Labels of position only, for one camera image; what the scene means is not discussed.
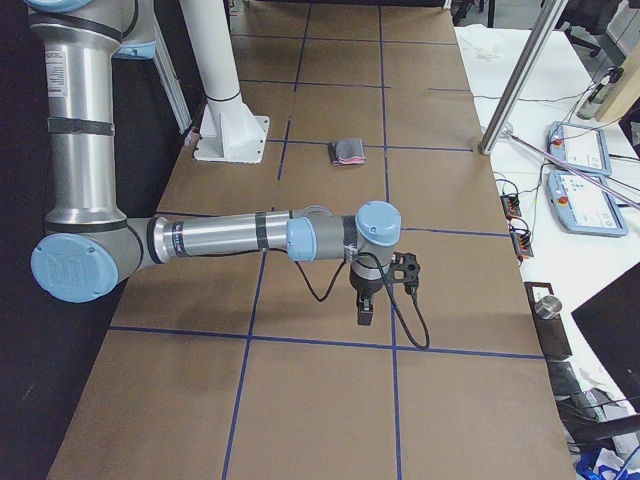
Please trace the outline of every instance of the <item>dark background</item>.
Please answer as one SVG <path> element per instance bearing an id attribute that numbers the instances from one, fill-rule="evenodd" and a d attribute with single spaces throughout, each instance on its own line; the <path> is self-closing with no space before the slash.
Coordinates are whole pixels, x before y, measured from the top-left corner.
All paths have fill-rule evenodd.
<path id="1" fill-rule="evenodd" d="M 187 103 L 202 87 L 177 0 L 156 14 Z M 27 8 L 0 13 L 0 479 L 45 478 L 124 285 L 88 304 L 58 301 L 31 276 L 52 206 L 43 46 Z M 153 61 L 113 61 L 119 207 L 152 216 L 182 139 Z"/>

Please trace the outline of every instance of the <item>light blue cap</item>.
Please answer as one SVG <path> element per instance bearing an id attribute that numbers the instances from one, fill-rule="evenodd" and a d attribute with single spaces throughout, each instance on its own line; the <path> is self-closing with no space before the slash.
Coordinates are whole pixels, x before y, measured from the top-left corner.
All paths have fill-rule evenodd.
<path id="1" fill-rule="evenodd" d="M 114 57 L 124 60 L 150 60 L 156 55 L 156 41 L 123 45 Z"/>
<path id="2" fill-rule="evenodd" d="M 68 13 L 78 10 L 93 0 L 25 0 L 31 8 L 49 13 Z"/>
<path id="3" fill-rule="evenodd" d="M 316 258 L 318 241 L 311 220 L 294 218 L 287 222 L 287 255 L 294 262 L 310 262 Z"/>
<path id="4" fill-rule="evenodd" d="M 356 214 L 360 234 L 374 245 L 392 247 L 400 240 L 400 212 L 387 202 L 365 203 Z"/>
<path id="5" fill-rule="evenodd" d="M 118 283 L 118 268 L 109 252 L 71 233 L 42 239 L 31 254 L 31 271 L 43 289 L 65 302 L 90 302 Z"/>

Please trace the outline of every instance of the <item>office chair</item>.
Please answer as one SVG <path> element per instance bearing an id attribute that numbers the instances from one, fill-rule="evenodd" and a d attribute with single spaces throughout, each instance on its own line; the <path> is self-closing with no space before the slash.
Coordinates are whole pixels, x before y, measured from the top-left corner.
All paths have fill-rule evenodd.
<path id="1" fill-rule="evenodd" d="M 599 45 L 587 42 L 573 35 L 572 28 L 583 27 L 591 35 L 602 35 L 607 31 L 607 25 L 613 19 L 622 0 L 569 0 L 567 6 L 556 24 L 559 29 L 568 23 L 569 27 L 564 31 L 569 42 L 574 45 L 586 47 L 591 50 L 589 55 L 597 57 L 602 50 Z"/>

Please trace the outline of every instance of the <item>white table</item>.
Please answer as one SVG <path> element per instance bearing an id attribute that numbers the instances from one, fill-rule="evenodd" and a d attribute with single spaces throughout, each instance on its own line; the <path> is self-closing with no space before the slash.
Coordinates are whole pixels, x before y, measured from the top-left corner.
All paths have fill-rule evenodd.
<path id="1" fill-rule="evenodd" d="M 498 100 L 477 96 L 499 97 L 502 94 L 529 32 L 503 29 L 483 31 L 478 26 L 472 26 L 472 30 L 466 28 L 457 28 L 456 35 L 471 91 L 476 96 L 480 124 L 486 126 Z M 584 91 L 590 81 L 565 35 L 553 32 L 520 98 L 558 99 L 572 96 Z M 548 126 L 553 121 L 562 120 L 576 101 L 575 98 L 553 103 L 519 101 L 509 122 L 516 135 L 546 149 Z M 599 125 L 595 121 L 580 120 L 575 115 L 571 121 Z M 604 131 L 610 153 L 636 156 L 617 124 L 604 127 Z M 541 162 L 540 156 L 511 141 L 499 142 L 491 154 L 496 178 L 513 181 L 521 191 L 536 186 Z M 612 164 L 614 178 L 640 187 L 640 163 L 612 159 Z M 534 203 L 533 194 L 525 194 L 520 198 L 523 218 L 530 226 L 533 226 L 535 218 L 532 245 L 535 257 L 523 262 L 520 269 L 522 279 L 551 283 L 556 296 L 561 299 L 564 306 L 561 317 L 573 351 L 570 361 L 581 388 L 588 390 L 597 386 L 610 392 L 614 398 L 623 398 L 578 330 L 571 312 L 640 261 L 640 212 L 631 208 L 622 209 L 630 230 L 623 238 L 568 234 L 561 229 L 550 208 L 546 181 L 545 174 L 537 202 Z M 632 199 L 640 197 L 637 192 L 613 182 L 609 182 L 609 185 Z"/>

